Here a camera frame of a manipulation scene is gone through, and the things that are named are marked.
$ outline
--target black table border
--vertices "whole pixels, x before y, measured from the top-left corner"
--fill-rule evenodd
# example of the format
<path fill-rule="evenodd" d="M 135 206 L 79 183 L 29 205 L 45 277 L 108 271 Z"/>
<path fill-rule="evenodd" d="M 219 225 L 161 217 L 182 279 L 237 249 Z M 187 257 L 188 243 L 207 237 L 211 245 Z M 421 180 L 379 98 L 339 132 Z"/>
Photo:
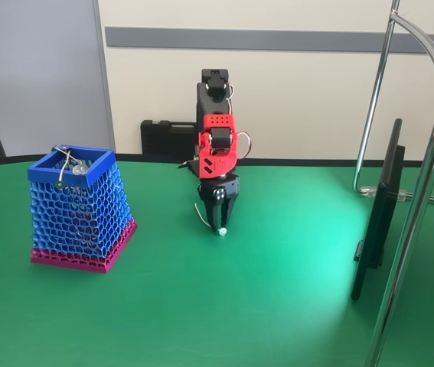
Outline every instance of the black table border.
<path fill-rule="evenodd" d="M 17 155 L 0 158 L 0 164 L 35 162 L 44 154 Z M 180 164 L 174 158 L 151 154 L 116 154 L 121 162 L 169 163 Z M 421 167 L 421 161 L 404 161 L 404 167 Z M 292 167 L 354 167 L 355 159 L 280 159 L 280 158 L 246 158 L 239 160 L 238 166 L 292 166 Z M 363 167 L 382 167 L 383 160 L 365 160 Z"/>

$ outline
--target gray stripe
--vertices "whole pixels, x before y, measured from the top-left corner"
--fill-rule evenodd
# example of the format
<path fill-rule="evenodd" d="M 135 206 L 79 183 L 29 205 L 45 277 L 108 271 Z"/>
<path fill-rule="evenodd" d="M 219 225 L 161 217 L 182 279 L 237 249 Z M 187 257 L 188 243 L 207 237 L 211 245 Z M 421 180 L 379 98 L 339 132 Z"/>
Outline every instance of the gray stripe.
<path fill-rule="evenodd" d="M 105 27 L 110 47 L 380 52 L 383 33 L 247 31 L 227 29 Z M 410 34 L 395 34 L 390 52 L 424 54 Z"/>

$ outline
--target monitor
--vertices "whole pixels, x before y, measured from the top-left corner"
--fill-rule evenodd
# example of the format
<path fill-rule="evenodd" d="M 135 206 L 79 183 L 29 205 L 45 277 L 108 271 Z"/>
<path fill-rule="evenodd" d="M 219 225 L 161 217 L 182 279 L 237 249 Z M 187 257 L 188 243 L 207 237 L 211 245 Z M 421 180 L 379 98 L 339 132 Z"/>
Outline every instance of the monitor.
<path fill-rule="evenodd" d="M 366 235 L 358 243 L 354 255 L 354 260 L 357 261 L 357 270 L 351 293 L 353 300 L 360 298 L 367 269 L 376 269 L 382 264 L 383 247 L 385 246 L 393 211 L 399 196 L 400 178 L 402 176 L 405 148 L 398 145 L 401 126 L 402 120 L 395 120 Z"/>

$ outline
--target wire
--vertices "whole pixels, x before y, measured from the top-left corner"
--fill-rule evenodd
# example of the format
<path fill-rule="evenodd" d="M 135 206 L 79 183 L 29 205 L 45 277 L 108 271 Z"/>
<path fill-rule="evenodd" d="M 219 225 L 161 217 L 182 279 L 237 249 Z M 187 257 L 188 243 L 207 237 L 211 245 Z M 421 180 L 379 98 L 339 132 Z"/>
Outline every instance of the wire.
<path fill-rule="evenodd" d="M 57 149 L 59 152 L 64 153 L 65 155 L 67 155 L 67 152 L 63 149 L 59 149 L 57 147 L 54 147 L 54 149 Z M 74 157 L 70 157 L 72 159 L 74 159 L 78 164 L 83 164 L 82 161 L 80 159 L 74 158 Z"/>
<path fill-rule="evenodd" d="M 70 160 L 70 151 L 67 152 L 67 158 L 65 158 L 65 163 L 62 166 L 62 169 L 60 170 L 60 176 L 58 177 L 58 180 L 62 182 L 62 176 L 64 175 L 65 167 L 69 164 Z"/>
<path fill-rule="evenodd" d="M 228 83 L 228 84 L 230 87 L 230 96 L 229 96 L 229 98 L 227 98 L 227 102 L 229 102 L 229 115 L 232 115 L 232 102 L 230 100 L 233 97 L 233 92 L 235 92 L 235 87 L 230 83 Z"/>
<path fill-rule="evenodd" d="M 201 216 L 200 210 L 198 209 L 198 206 L 196 205 L 196 203 L 194 204 L 194 208 L 196 209 L 196 213 L 200 217 L 201 222 L 203 222 L 208 228 L 211 228 L 211 226 L 208 224 L 208 222 L 205 222 L 205 220 L 203 219 L 203 216 Z"/>
<path fill-rule="evenodd" d="M 250 137 L 249 133 L 247 133 L 247 132 L 237 132 L 237 136 L 239 136 L 239 135 L 245 135 L 247 138 L 247 143 L 248 143 L 247 152 L 242 157 L 239 157 L 239 159 L 243 159 L 249 155 L 250 150 L 253 148 L 253 139 Z"/>

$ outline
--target honeycomb mesh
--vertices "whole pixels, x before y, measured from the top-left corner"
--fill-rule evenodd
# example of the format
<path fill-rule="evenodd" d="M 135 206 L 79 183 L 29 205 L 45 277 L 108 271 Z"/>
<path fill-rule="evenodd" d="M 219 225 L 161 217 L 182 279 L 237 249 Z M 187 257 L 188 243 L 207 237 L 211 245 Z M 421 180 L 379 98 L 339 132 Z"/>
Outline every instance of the honeycomb mesh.
<path fill-rule="evenodd" d="M 61 169 L 64 162 L 55 167 Z M 116 163 L 90 187 L 57 189 L 31 182 L 30 193 L 33 254 L 105 260 L 132 221 Z"/>

